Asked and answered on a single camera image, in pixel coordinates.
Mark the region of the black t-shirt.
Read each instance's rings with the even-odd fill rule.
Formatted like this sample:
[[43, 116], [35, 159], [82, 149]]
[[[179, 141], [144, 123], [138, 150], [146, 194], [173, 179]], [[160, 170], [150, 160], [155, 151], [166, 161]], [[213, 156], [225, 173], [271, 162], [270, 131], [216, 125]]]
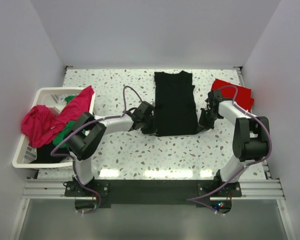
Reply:
[[155, 133], [159, 137], [195, 135], [198, 117], [193, 74], [155, 72]]

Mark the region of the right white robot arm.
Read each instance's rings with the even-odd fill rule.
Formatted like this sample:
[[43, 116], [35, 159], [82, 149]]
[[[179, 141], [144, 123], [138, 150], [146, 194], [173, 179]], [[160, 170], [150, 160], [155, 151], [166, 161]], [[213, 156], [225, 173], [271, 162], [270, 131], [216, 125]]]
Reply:
[[217, 171], [208, 192], [198, 199], [210, 197], [228, 184], [238, 182], [250, 166], [264, 162], [272, 152], [273, 144], [267, 117], [256, 116], [235, 101], [225, 100], [204, 110], [203, 129], [212, 129], [217, 119], [226, 119], [234, 126], [232, 156], [226, 165]]

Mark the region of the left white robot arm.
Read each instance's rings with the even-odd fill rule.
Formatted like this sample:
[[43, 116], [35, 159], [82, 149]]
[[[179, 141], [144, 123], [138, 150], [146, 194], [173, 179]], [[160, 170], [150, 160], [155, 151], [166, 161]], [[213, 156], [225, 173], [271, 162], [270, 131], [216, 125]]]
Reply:
[[154, 133], [153, 111], [134, 109], [123, 116], [96, 116], [84, 113], [65, 134], [67, 149], [74, 154], [74, 176], [64, 183], [67, 197], [95, 196], [97, 191], [92, 160], [102, 138], [116, 132], [141, 130], [145, 135]]

